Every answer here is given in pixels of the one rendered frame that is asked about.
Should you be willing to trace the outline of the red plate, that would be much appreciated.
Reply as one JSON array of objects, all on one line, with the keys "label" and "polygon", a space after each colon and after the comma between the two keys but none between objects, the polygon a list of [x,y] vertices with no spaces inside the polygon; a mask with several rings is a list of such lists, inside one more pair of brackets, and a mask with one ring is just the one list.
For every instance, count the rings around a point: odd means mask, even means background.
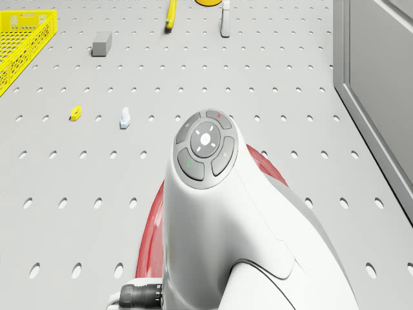
[{"label": "red plate", "polygon": [[[250,145],[247,145],[247,149],[259,169],[270,176],[270,181],[277,180],[288,186],[268,159]],[[164,183],[156,194],[146,221],[137,260],[136,278],[161,278],[163,275],[163,189]]]}]

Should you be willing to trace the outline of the small white bottle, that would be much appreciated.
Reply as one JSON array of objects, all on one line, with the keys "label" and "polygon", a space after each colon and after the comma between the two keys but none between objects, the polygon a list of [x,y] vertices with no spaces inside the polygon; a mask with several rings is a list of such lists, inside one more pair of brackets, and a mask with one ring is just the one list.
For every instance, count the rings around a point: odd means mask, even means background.
[{"label": "small white bottle", "polygon": [[230,0],[222,1],[220,33],[222,37],[230,37]]}]

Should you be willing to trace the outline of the yellow basket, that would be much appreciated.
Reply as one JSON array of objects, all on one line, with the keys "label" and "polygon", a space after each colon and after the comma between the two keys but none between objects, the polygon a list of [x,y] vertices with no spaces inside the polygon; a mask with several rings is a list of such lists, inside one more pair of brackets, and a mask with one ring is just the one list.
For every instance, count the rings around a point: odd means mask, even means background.
[{"label": "yellow basket", "polygon": [[56,32],[55,10],[0,11],[0,96]]}]

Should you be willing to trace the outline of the banana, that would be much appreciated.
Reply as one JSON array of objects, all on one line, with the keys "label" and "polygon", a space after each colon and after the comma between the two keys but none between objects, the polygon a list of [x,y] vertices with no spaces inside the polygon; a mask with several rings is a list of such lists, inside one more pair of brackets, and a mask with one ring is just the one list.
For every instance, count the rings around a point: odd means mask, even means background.
[{"label": "banana", "polygon": [[177,0],[170,0],[165,21],[165,32],[170,33],[176,20]]}]

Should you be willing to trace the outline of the grey cube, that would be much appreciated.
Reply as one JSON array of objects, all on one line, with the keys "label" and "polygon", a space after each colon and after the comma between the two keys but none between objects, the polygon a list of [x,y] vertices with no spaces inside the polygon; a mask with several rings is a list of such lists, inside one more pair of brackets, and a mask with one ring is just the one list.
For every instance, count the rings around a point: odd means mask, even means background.
[{"label": "grey cube", "polygon": [[112,32],[99,31],[92,42],[92,56],[105,57],[112,46]]}]

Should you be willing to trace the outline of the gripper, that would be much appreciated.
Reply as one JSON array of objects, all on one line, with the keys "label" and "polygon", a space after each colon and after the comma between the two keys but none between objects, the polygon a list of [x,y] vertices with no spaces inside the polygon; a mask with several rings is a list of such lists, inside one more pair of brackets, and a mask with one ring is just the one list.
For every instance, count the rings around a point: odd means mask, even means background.
[{"label": "gripper", "polygon": [[162,278],[135,278],[110,296],[106,310],[161,309]]}]

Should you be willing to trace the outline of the white cabinet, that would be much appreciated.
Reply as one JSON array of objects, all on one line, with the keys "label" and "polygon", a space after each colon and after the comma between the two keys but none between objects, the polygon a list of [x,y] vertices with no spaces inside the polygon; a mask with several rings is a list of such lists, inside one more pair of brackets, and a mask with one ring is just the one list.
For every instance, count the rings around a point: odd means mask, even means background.
[{"label": "white cabinet", "polygon": [[413,0],[333,0],[334,87],[413,225]]}]

